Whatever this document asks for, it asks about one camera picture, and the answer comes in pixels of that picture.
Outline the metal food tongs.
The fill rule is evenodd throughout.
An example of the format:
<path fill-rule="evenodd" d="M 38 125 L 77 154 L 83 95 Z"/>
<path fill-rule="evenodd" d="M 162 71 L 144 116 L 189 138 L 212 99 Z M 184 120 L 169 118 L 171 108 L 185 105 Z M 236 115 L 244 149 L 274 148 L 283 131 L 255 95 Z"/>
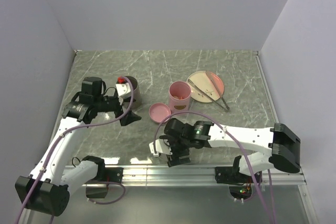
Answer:
<path fill-rule="evenodd" d="M 187 78 L 187 84 L 191 87 L 191 97 L 201 103 L 215 103 L 225 112 L 230 110 L 224 100 L 225 85 L 215 73 L 205 70 L 197 71 Z"/>

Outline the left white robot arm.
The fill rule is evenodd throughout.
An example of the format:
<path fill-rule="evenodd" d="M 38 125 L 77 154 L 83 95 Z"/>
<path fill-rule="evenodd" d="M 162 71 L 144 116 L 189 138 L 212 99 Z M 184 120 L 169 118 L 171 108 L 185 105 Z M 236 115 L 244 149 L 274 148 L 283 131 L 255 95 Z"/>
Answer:
<path fill-rule="evenodd" d="M 114 95 L 108 96 L 106 83 L 99 77 L 86 77 L 71 101 L 65 106 L 57 134 L 47 151 L 27 177 L 18 177 L 15 189 L 22 202 L 21 209 L 30 209 L 60 216 L 66 209 L 70 196 L 88 181 L 100 183 L 106 179 L 104 159 L 86 156 L 72 171 L 65 173 L 68 159 L 85 129 L 94 127 L 92 120 L 99 113 L 112 112 L 111 123 L 129 125 L 141 119 L 131 105 L 134 88 L 128 77 L 120 76 Z M 124 101 L 129 107 L 123 109 Z"/>

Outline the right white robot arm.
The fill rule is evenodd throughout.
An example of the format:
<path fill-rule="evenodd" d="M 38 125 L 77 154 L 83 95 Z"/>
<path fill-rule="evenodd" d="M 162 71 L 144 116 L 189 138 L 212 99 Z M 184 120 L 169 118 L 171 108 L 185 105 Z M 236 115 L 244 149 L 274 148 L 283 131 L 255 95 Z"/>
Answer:
<path fill-rule="evenodd" d="M 215 125 L 210 121 L 197 121 L 194 125 L 178 119 L 168 120 L 164 134 L 149 145 L 155 157 L 165 155 L 168 167 L 190 162 L 190 149 L 240 147 L 251 151 L 247 157 L 238 155 L 232 166 L 215 168 L 218 184 L 242 185 L 259 182 L 261 173 L 275 168 L 284 173 L 300 172 L 301 140 L 286 125 L 250 129 Z"/>

